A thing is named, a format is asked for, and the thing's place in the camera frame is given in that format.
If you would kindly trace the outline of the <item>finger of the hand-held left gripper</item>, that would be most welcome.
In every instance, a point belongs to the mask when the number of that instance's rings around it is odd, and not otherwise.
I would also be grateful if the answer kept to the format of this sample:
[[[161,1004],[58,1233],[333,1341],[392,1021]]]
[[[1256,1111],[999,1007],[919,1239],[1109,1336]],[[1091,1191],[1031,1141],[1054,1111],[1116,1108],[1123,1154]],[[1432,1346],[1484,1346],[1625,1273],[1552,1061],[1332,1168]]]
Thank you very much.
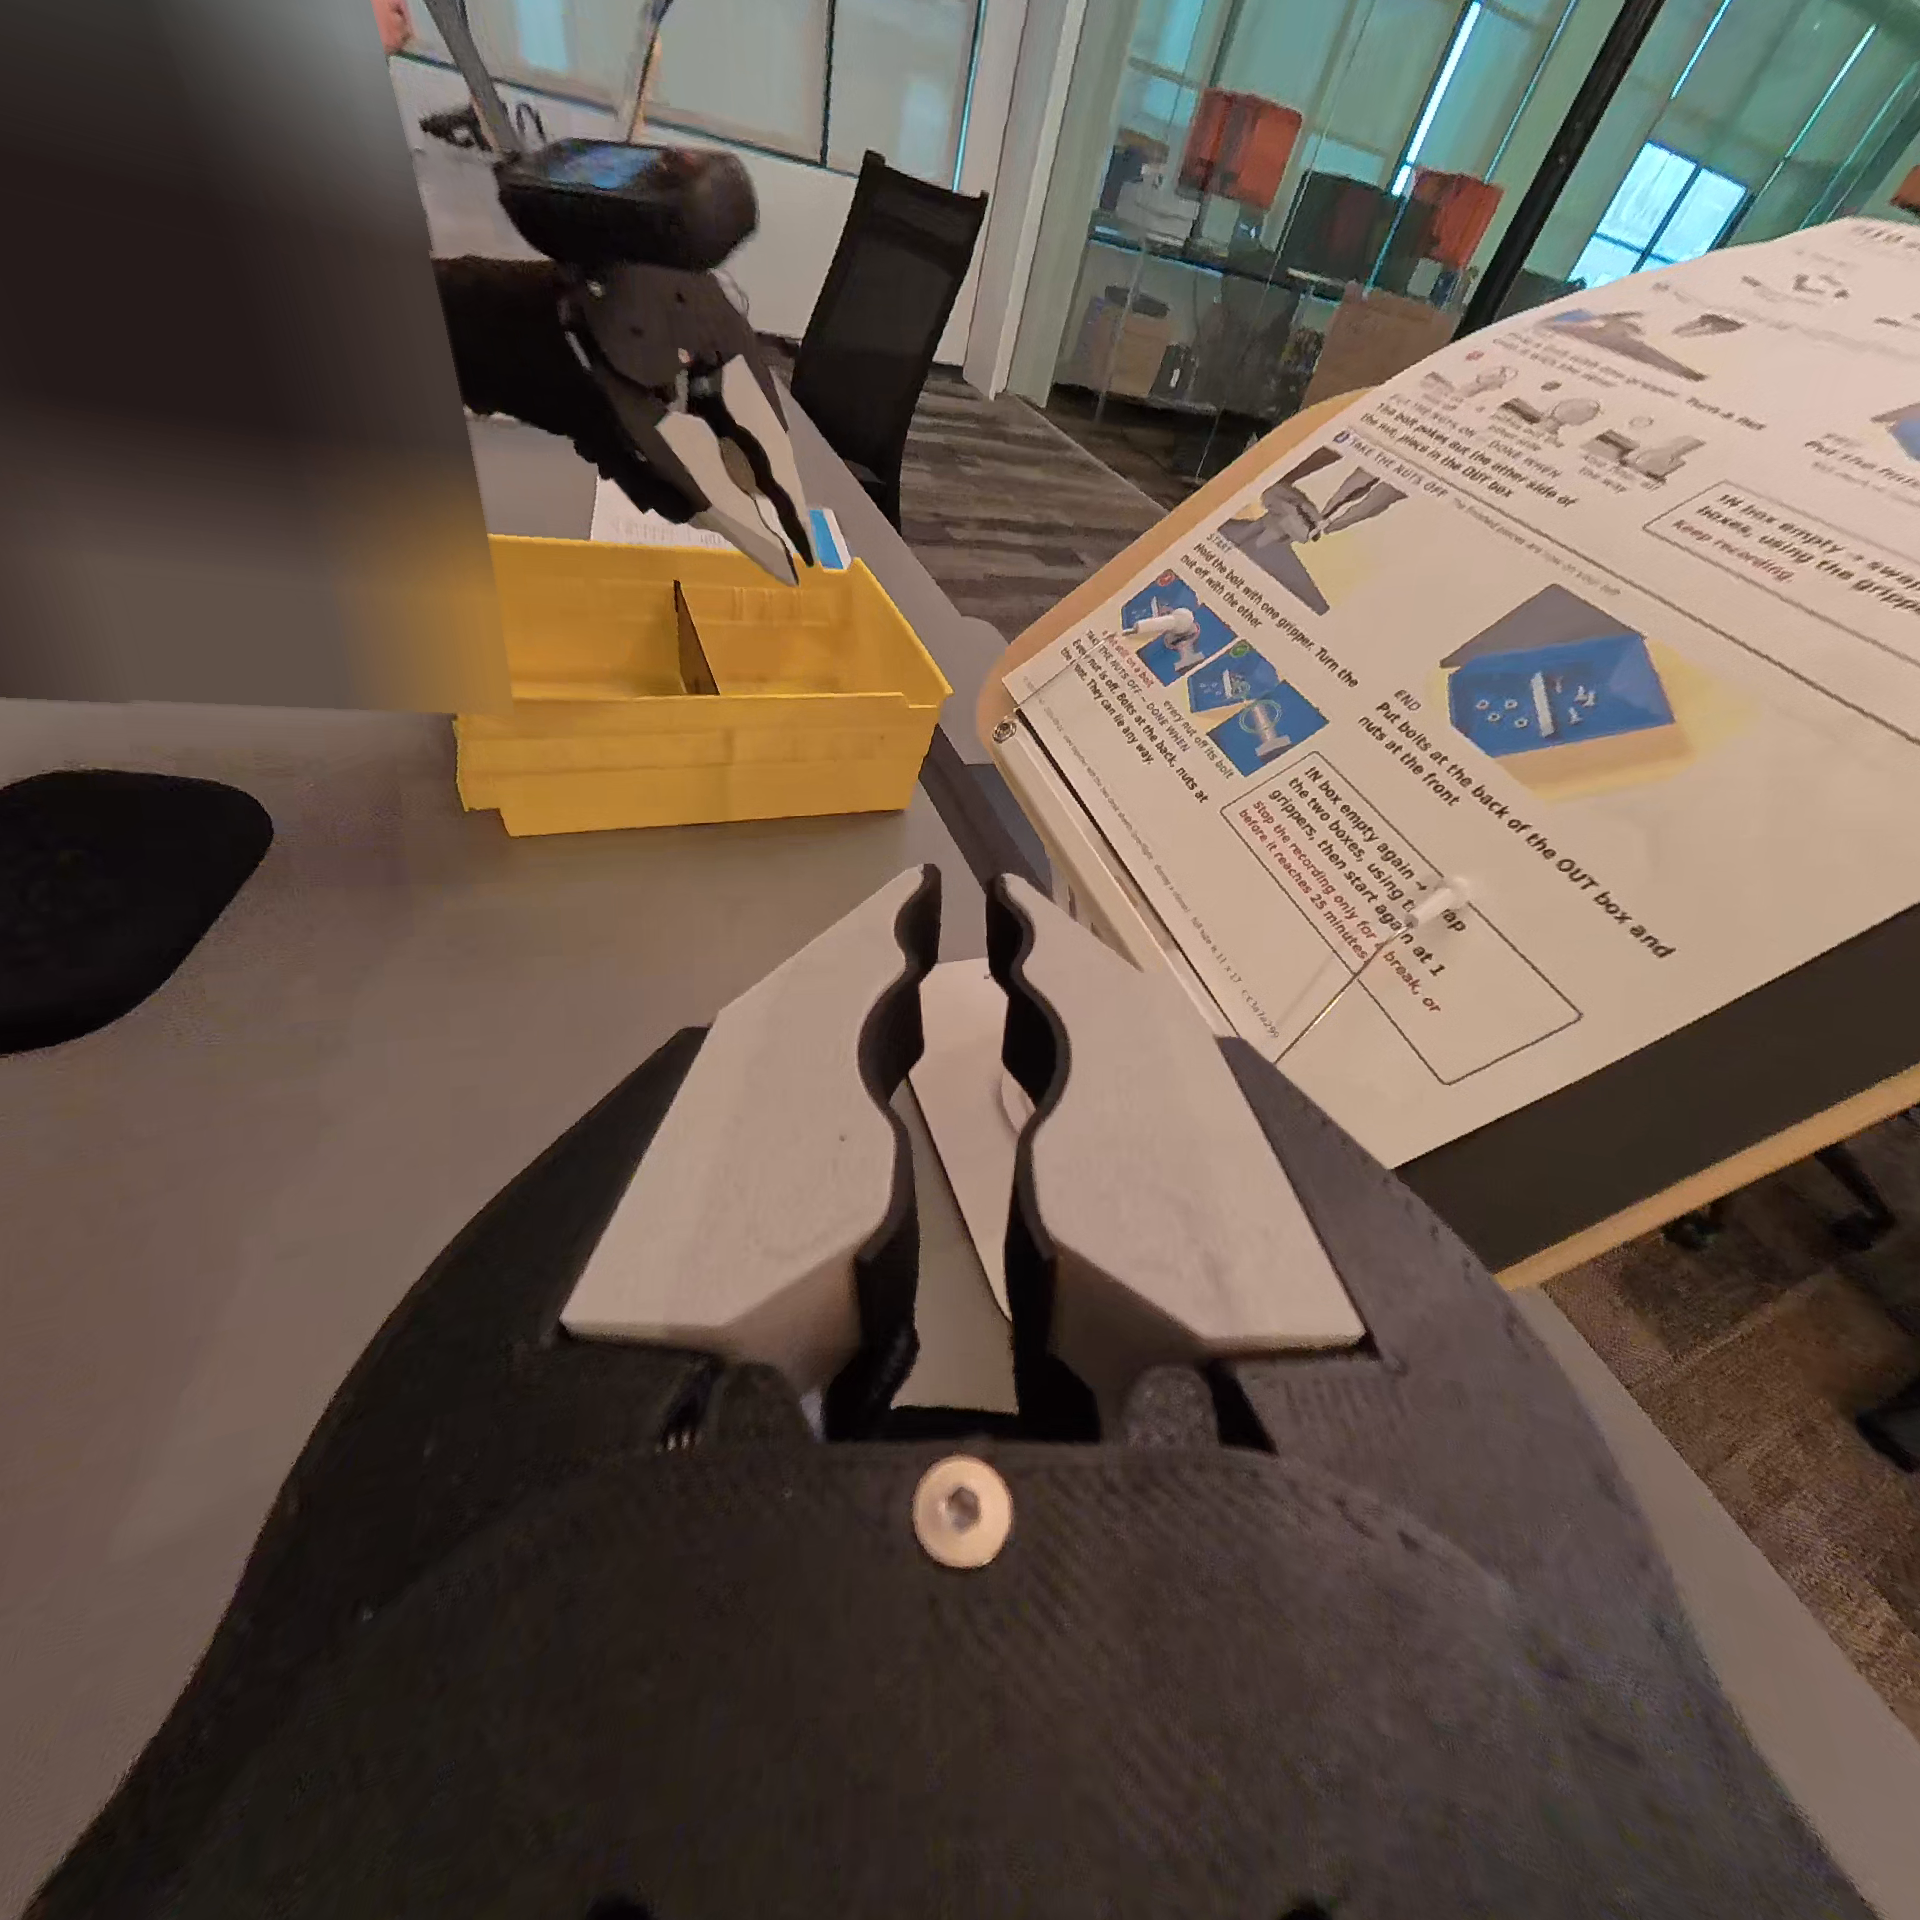
[[[757,351],[734,353],[716,377],[721,459],[747,496],[753,523],[789,556],[789,569],[817,569],[805,489],[782,415],[778,388]]]
[[[717,534],[778,588],[801,574],[801,496],[742,430],[716,435],[697,415],[667,412],[658,421],[664,468],[674,468],[693,501],[691,523]]]

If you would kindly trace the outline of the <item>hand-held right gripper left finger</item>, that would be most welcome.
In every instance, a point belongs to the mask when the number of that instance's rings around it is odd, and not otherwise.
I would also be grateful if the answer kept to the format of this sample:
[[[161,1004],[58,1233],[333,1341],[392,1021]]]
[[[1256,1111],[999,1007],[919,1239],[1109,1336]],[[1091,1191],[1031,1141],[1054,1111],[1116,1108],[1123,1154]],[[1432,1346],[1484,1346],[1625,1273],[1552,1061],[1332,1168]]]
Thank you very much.
[[[885,1389],[917,1351],[917,1182],[893,1094],[924,1049],[942,876],[904,870],[734,997],[564,1306],[566,1333]]]

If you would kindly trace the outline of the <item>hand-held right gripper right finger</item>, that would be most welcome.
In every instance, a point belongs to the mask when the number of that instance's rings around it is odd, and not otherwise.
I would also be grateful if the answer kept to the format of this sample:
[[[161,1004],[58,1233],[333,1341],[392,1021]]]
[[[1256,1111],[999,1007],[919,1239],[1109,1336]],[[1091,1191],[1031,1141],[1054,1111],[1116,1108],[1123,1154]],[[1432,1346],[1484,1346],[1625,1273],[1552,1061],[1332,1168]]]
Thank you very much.
[[[988,890],[1012,1146],[1020,1413],[1120,1413],[1163,1367],[1356,1351],[1364,1320],[1192,1002],[1020,876]]]

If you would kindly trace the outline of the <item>yellow plastic bin with divider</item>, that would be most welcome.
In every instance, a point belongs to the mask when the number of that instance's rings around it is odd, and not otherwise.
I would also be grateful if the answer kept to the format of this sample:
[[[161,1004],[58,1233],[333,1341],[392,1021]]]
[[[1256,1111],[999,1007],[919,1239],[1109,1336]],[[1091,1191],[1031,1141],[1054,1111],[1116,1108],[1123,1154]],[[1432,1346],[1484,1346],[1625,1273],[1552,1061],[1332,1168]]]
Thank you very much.
[[[867,564],[493,536],[512,708],[451,722],[514,838],[902,811],[952,694]]]

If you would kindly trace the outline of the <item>white paper sheet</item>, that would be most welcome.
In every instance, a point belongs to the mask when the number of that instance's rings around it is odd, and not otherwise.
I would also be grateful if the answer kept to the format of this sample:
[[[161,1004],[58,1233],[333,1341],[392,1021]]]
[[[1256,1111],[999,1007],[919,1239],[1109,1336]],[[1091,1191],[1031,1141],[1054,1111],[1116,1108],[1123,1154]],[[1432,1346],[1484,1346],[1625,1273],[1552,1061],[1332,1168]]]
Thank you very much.
[[[653,511],[639,511],[612,480],[598,478],[591,496],[588,542],[622,546],[674,546],[731,553],[721,531],[674,523]]]

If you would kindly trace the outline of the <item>black office chair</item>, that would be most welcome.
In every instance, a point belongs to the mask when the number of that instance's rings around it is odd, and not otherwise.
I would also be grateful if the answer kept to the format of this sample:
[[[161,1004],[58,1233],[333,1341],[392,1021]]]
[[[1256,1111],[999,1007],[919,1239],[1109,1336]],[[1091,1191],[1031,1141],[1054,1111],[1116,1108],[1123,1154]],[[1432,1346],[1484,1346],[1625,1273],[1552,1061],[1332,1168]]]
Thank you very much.
[[[960,195],[866,153],[789,393],[899,527],[909,426],[973,268],[988,195]]]

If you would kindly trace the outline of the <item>orange 3D printer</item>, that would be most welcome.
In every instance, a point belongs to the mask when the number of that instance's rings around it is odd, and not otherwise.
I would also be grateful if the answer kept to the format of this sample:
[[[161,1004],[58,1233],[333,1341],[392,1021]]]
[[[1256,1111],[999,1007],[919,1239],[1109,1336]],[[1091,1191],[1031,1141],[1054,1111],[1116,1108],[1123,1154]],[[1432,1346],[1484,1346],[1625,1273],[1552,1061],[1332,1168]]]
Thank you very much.
[[[1244,89],[1205,87],[1190,117],[1178,185],[1248,212],[1269,212],[1302,115]]]
[[[1500,198],[1500,183],[1427,166],[1413,167],[1411,200],[1424,209],[1418,259],[1444,273],[1467,270],[1500,209]]]

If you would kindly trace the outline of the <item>black stand pole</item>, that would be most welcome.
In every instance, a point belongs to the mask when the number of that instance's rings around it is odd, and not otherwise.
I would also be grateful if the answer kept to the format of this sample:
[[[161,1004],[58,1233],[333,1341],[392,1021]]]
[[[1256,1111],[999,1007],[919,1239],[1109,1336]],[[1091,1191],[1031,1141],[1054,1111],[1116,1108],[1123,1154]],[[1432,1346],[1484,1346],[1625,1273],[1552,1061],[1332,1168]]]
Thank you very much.
[[[1502,299],[1507,299],[1519,275],[1548,227],[1548,217],[1564,195],[1576,162],[1592,146],[1603,115],[1618,96],[1644,35],[1662,11],[1666,2],[1611,5],[1608,30],[1592,48],[1586,48],[1581,73],[1564,103],[1561,120],[1500,228],[1497,250],[1491,254],[1484,273],[1474,282],[1474,294],[1459,324],[1462,334],[1474,334],[1500,318]]]

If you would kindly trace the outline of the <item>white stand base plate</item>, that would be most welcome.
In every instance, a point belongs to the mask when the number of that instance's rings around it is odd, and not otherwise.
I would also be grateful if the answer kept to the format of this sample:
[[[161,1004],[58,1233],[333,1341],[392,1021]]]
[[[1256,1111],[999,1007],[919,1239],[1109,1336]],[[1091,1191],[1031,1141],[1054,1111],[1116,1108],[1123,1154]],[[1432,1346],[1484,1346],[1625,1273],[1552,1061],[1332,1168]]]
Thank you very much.
[[[984,958],[935,966],[919,989],[924,1049],[909,1085],[988,1291],[1004,1320],[1004,1230],[1034,1099],[1002,1065],[1004,998]]]

